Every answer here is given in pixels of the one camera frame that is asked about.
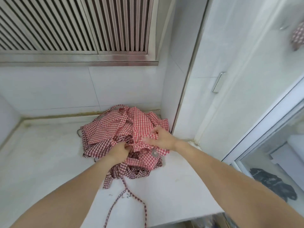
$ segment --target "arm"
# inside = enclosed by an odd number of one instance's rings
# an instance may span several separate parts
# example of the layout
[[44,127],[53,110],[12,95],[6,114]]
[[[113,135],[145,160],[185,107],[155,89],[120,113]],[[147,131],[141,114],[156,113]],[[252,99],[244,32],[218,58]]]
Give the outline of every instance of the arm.
[[304,218],[261,183],[178,140],[160,126],[152,133],[158,133],[158,139],[144,138],[144,141],[184,157],[239,227],[304,227]]
[[80,227],[108,171],[127,158],[125,144],[116,144],[105,157],[35,203],[11,228]]

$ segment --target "left hand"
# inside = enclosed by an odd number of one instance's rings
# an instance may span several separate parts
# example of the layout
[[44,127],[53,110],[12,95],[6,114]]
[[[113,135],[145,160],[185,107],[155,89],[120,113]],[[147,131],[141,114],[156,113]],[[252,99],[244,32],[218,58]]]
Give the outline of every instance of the left hand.
[[128,157],[128,154],[130,150],[132,149],[132,146],[126,146],[126,142],[118,142],[116,145],[114,145],[109,153],[106,155],[106,157],[109,157],[113,160],[113,164],[119,164],[125,161]]

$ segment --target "white countertop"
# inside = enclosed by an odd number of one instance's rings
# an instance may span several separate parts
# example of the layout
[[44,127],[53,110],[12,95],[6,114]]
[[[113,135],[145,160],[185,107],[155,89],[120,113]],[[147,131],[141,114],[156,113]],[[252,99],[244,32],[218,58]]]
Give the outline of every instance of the white countertop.
[[[0,227],[9,227],[35,202],[93,164],[91,158],[81,157],[81,139],[75,131],[83,124],[33,123],[15,132],[0,152]],[[175,152],[150,176],[125,180],[130,191],[146,203],[149,227],[222,212],[199,176]],[[121,180],[114,180],[107,190],[100,189],[82,228],[102,227],[123,190]],[[125,193],[114,206],[107,227],[143,225],[142,203]]]

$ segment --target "left arm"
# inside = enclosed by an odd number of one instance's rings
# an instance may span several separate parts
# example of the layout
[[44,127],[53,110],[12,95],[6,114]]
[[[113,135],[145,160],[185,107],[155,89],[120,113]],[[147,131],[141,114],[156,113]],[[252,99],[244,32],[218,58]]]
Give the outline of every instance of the left arm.
[[79,228],[108,171],[128,156],[125,142],[30,207],[11,228]]

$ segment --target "right arm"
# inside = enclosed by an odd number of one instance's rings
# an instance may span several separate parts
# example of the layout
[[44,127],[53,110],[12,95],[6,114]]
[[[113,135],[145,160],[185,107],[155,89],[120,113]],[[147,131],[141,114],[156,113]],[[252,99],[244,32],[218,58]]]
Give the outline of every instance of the right arm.
[[261,183],[233,167],[173,137],[160,126],[143,138],[151,145],[174,150],[184,157],[203,180],[222,209],[241,228],[304,227],[304,218]]

